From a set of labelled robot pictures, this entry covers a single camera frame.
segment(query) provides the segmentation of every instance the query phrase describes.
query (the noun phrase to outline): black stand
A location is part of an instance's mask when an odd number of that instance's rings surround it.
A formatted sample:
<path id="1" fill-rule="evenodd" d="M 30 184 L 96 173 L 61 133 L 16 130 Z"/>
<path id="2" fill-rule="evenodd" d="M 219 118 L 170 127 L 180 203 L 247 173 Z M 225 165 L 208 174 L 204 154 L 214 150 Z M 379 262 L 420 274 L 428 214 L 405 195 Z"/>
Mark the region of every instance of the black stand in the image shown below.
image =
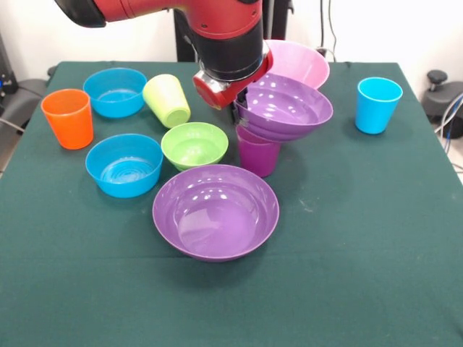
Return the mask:
<path id="1" fill-rule="evenodd" d="M 5 94 L 13 94 L 17 91 L 17 81 L 7 56 L 7 49 L 0 35 L 0 100 Z"/>

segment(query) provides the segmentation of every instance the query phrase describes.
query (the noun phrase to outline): bowl rim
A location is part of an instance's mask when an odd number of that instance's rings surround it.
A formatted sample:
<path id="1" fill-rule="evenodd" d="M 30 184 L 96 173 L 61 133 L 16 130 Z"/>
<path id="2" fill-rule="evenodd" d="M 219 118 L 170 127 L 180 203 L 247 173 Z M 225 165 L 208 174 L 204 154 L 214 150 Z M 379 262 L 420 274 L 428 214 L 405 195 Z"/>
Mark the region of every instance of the bowl rim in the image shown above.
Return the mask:
<path id="1" fill-rule="evenodd" d="M 135 99 L 135 98 L 139 98 L 142 94 L 143 94 L 143 88 L 142 88 L 142 91 L 131 96 L 130 98 L 127 98 L 123 101 L 101 101 L 97 98 L 94 98 L 88 91 L 87 91 L 87 88 L 86 88 L 86 85 L 88 83 L 88 81 L 90 81 L 91 79 L 95 78 L 95 77 L 98 77 L 98 75 L 100 74 L 105 74 L 107 72 L 110 72 L 110 71 L 114 71 L 114 70 L 125 70 L 125 71 L 131 71 L 131 72 L 134 72 L 135 74 L 138 74 L 139 76 L 142 76 L 143 79 L 145 80 L 145 84 L 143 85 L 143 87 L 145 87 L 146 83 L 148 82 L 148 79 L 146 78 L 145 74 L 143 74 L 141 71 L 138 71 L 136 69 L 131 69 L 129 67 L 110 67 L 108 69 L 102 69 L 100 71 L 97 71 L 93 74 L 91 74 L 89 77 L 87 77 L 87 79 L 84 81 L 84 84 L 82 85 L 82 89 L 84 92 L 86 92 L 88 94 L 88 96 L 90 97 L 91 100 L 94 100 L 94 101 L 98 101 L 99 103 L 125 103 L 126 101 L 130 101 L 132 99 Z"/>
<path id="2" fill-rule="evenodd" d="M 270 227 L 270 231 L 268 232 L 268 234 L 258 243 L 256 244 L 253 248 L 249 248 L 243 252 L 240 252 L 240 253 L 237 253 L 237 254 L 234 254 L 232 256 L 226 256 L 226 257 L 208 257 L 208 256 L 205 256 L 205 255 L 201 255 L 201 254 L 198 254 L 198 253 L 194 253 L 194 252 L 191 252 L 187 249 L 185 249 L 184 247 L 178 247 L 176 246 L 175 244 L 173 244 L 164 234 L 163 232 L 160 230 L 160 228 L 158 227 L 158 224 L 156 222 L 156 217 L 155 217 L 155 213 L 154 213 L 154 210 L 155 210 L 155 207 L 156 207 L 156 201 L 158 200 L 158 198 L 161 196 L 161 193 L 164 189 L 167 188 L 167 186 L 171 183 L 171 181 L 177 179 L 179 176 L 181 175 L 185 175 L 185 174 L 188 174 L 189 172 L 191 173 L 191 170 L 195 171 L 195 170 L 207 170 L 208 167 L 220 167 L 222 169 L 226 169 L 226 170 L 236 170 L 236 171 L 241 171 L 241 172 L 245 172 L 247 175 L 250 175 L 250 176 L 254 176 L 256 177 L 260 182 L 261 184 L 266 188 L 268 189 L 268 191 L 270 192 L 270 195 L 273 199 L 273 201 L 276 203 L 276 218 L 275 218 L 275 222 L 273 223 L 273 225 Z M 276 226 L 278 225 L 278 221 L 279 221 L 279 218 L 280 218 L 280 204 L 279 204 L 279 201 L 278 201 L 278 197 L 276 196 L 276 193 L 274 192 L 274 190 L 272 189 L 272 187 L 270 186 L 270 184 L 268 184 L 265 180 L 263 180 L 262 178 L 260 178 L 258 175 L 252 173 L 251 171 L 248 171 L 248 170 L 245 170 L 243 168 L 240 168 L 238 166 L 233 166 L 233 165 L 227 165 L 227 164 L 213 164 L 213 165 L 208 165 L 208 166 L 198 166 L 198 167 L 194 167 L 194 168 L 191 168 L 187 171 L 183 171 L 181 173 L 178 173 L 177 175 L 171 177 L 159 190 L 158 192 L 156 193 L 156 196 L 154 198 L 154 201 L 153 201 L 153 208 L 152 208 L 152 214 L 153 214 L 153 222 L 154 222 L 154 225 L 156 227 L 156 230 L 159 232 L 159 234 L 163 237 L 164 240 L 167 241 L 168 244 L 170 244 L 173 248 L 177 249 L 178 251 L 188 255 L 189 257 L 192 257 L 192 258 L 195 258 L 195 259 L 201 259 L 201 260 L 207 260 L 207 261 L 217 261 L 217 262 L 220 262 L 220 261 L 227 261 L 227 260 L 235 260 L 235 259 L 238 259 L 240 257 L 244 257 L 245 255 L 247 254 L 250 254 L 252 252 L 254 252 L 256 249 L 258 249 L 260 246 L 262 246 L 273 234 L 273 232 L 275 231 L 276 229 Z"/>
<path id="3" fill-rule="evenodd" d="M 323 65 L 325 66 L 326 68 L 326 76 L 318 83 L 318 85 L 315 85 L 313 86 L 312 88 L 315 88 L 316 90 L 318 90 L 318 88 L 320 88 L 322 85 L 324 85 L 326 83 L 326 81 L 328 81 L 328 78 L 330 77 L 330 74 L 331 74 L 331 68 L 330 68 L 330 64 L 328 63 L 328 60 L 326 60 L 325 58 L 323 58 L 318 52 L 316 49 L 312 48 L 312 47 L 309 47 L 309 46 L 306 46 L 306 45 L 303 45 L 299 42 L 295 42 L 295 41 L 291 41 L 291 40 L 276 40 L 276 39 L 268 39 L 266 40 L 266 42 L 270 43 L 268 45 L 268 47 L 271 49 L 271 45 L 272 43 L 275 43 L 276 45 L 286 45 L 286 46 L 299 46 L 300 48 L 305 48 L 307 49 L 308 51 L 314 53 L 314 56 L 316 56 L 318 58 L 318 60 L 322 61 L 323 62 Z"/>
<path id="4" fill-rule="evenodd" d="M 210 160 L 207 163 L 195 164 L 195 165 L 191 166 L 191 165 L 185 165 L 185 164 L 179 163 L 176 160 L 173 160 L 172 157 L 170 155 L 168 155 L 167 152 L 164 150 L 164 145 L 165 145 L 164 141 L 166 140 L 168 135 L 171 135 L 176 129 L 179 129 L 181 127 L 191 127 L 194 124 L 201 124 L 201 125 L 206 125 L 208 127 L 216 128 L 219 131 L 219 133 L 222 135 L 222 137 L 225 139 L 226 143 L 225 143 L 225 146 L 224 146 L 224 150 L 223 151 L 221 150 L 221 153 L 216 158 L 214 158 L 213 160 Z M 198 167 L 198 166 L 214 164 L 217 160 L 220 160 L 221 158 L 223 158 L 226 151 L 229 149 L 229 146 L 230 146 L 230 141 L 229 141 L 229 137 L 227 136 L 226 132 L 224 130 L 222 130 L 220 127 L 218 127 L 218 126 L 216 126 L 214 124 L 211 124 L 211 123 L 207 123 L 205 121 L 190 121 L 190 122 L 187 122 L 187 123 L 177 125 L 176 127 L 173 127 L 171 129 L 169 129 L 161 139 L 161 150 L 162 150 L 162 153 L 164 154 L 164 156 L 167 158 L 167 160 L 170 161 L 171 163 L 173 163 L 175 166 L 178 165 L 178 166 L 183 166 L 185 168 L 195 168 L 195 167 Z"/>
<path id="5" fill-rule="evenodd" d="M 105 142 L 108 142 L 108 141 L 111 141 L 111 140 L 114 140 L 115 138 L 117 137 L 144 137 L 145 139 L 147 140 L 150 140 L 153 144 L 155 144 L 155 147 L 157 147 L 160 151 L 161 151 L 161 159 L 158 163 L 158 165 L 146 176 L 142 177 L 141 179 L 137 179 L 135 181 L 131 181 L 131 182 L 107 182 L 107 181 L 104 181 L 102 180 L 100 177 L 97 177 L 96 175 L 93 174 L 93 172 L 88 168 L 88 159 L 90 157 L 90 154 L 96 150 L 96 148 L 98 146 L 100 146 L 101 144 L 105 143 Z M 131 183 L 135 183 L 135 182 L 139 182 L 139 181 L 142 181 L 144 179 L 148 179 L 149 177 L 151 177 L 152 175 L 155 174 L 155 172 L 157 172 L 157 170 L 159 170 L 162 166 L 162 163 L 163 163 L 163 153 L 162 153 L 162 149 L 161 149 L 161 146 L 159 145 L 159 143 L 153 139 L 152 137 L 149 137 L 147 135 L 143 135 L 143 134 L 135 134 L 135 133 L 127 133 L 127 134 L 116 134 L 116 135 L 113 135 L 113 136 L 110 136 L 110 137 L 107 137 L 106 139 L 103 139 L 99 142 L 97 142 L 94 146 L 91 147 L 91 149 L 88 151 L 87 155 L 85 156 L 85 170 L 88 172 L 88 174 L 95 180 L 95 181 L 98 181 L 98 182 L 106 182 L 106 183 L 111 183 L 111 184 L 116 184 L 116 185 L 123 185 L 123 184 L 131 184 Z"/>
<path id="6" fill-rule="evenodd" d="M 266 121 L 269 121 L 271 123 L 274 123 L 274 124 L 279 124 L 279 125 L 289 125 L 289 126 L 294 126 L 294 127 L 316 127 L 316 126 L 320 126 L 322 124 L 325 124 L 327 121 L 329 121 L 332 117 L 333 117 L 333 114 L 334 114 L 334 108 L 333 108 L 333 104 L 331 103 L 331 101 L 319 90 L 313 88 L 313 87 L 309 87 L 308 85 L 305 85 L 304 83 L 302 82 L 299 82 L 297 80 L 294 80 L 290 77 L 285 77 L 285 76 L 281 76 L 279 74 L 271 74 L 271 73 L 268 73 L 269 75 L 271 76 L 277 76 L 278 78 L 284 78 L 286 80 L 290 80 L 292 82 L 296 82 L 296 83 L 299 83 L 303 88 L 306 88 L 308 89 L 310 92 L 312 93 L 317 93 L 319 94 L 319 96 L 324 99 L 325 102 L 327 102 L 329 108 L 330 108 L 330 115 L 328 117 L 326 117 L 325 120 L 322 120 L 322 121 L 319 121 L 317 123 L 309 123 L 309 124 L 301 124 L 301 123 L 289 123 L 289 122 L 286 122 L 286 121 L 278 121 L 278 120 L 275 120 L 275 119 L 268 119 L 266 117 L 262 117 L 258 114 L 256 114 L 254 111 L 251 111 L 249 109 L 249 106 L 248 107 L 244 107 L 243 105 L 241 105 L 240 103 L 234 101 L 234 104 L 238 107 L 238 109 L 244 109 L 248 112 L 251 112 L 253 113 L 255 116 L 257 116 L 258 118 L 260 119 L 264 119 Z M 268 88 L 262 88 L 262 87 L 253 87 L 252 84 L 250 86 L 248 86 L 248 90 L 269 90 Z M 283 95 L 289 95 L 283 91 L 276 91 L 278 94 L 283 94 Z"/>

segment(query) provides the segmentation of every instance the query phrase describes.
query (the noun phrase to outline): gray office chair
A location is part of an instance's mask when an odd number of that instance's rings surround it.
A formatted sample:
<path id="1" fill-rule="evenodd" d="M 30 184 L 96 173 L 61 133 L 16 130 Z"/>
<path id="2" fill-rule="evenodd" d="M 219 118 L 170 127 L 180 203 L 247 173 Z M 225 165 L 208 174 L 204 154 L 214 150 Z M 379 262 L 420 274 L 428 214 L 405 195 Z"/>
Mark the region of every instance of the gray office chair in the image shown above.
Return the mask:
<path id="1" fill-rule="evenodd" d="M 16 81 L 0 36 L 0 177 L 45 92 L 45 80 Z"/>

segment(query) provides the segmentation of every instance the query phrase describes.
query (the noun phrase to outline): plastic cup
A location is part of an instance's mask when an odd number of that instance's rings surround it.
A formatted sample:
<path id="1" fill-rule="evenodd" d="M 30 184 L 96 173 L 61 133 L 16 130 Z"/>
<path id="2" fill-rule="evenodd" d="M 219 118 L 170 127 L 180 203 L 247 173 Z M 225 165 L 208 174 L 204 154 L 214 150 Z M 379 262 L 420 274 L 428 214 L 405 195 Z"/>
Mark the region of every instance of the plastic cup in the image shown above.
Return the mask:
<path id="1" fill-rule="evenodd" d="M 242 125 L 237 126 L 237 136 L 241 167 L 259 177 L 270 176 L 278 161 L 281 143 L 257 137 Z"/>
<path id="2" fill-rule="evenodd" d="M 366 134 L 384 132 L 402 95 L 400 85 L 386 78 L 369 77 L 360 81 L 355 126 Z"/>
<path id="3" fill-rule="evenodd" d="M 58 90 L 42 100 L 41 108 L 62 147 L 79 150 L 92 142 L 90 97 L 83 90 Z"/>
<path id="4" fill-rule="evenodd" d="M 160 74 L 143 88 L 143 99 L 166 128 L 188 122 L 191 110 L 178 78 Z"/>

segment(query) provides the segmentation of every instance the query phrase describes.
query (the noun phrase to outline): blue bowl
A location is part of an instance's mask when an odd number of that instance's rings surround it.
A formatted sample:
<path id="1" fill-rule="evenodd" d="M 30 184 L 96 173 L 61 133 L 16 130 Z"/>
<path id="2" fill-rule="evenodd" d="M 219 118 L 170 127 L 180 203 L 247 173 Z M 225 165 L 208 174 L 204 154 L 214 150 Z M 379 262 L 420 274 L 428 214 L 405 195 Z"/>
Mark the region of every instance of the blue bowl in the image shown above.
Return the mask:
<path id="1" fill-rule="evenodd" d="M 142 91 L 146 82 L 146 76 L 141 72 L 117 67 L 92 74 L 85 81 L 83 90 L 100 115 L 124 118 L 144 106 Z"/>
<path id="2" fill-rule="evenodd" d="M 137 197 L 159 180 L 161 146 L 139 134 L 121 134 L 99 142 L 87 154 L 85 167 L 103 192 L 112 197 Z"/>

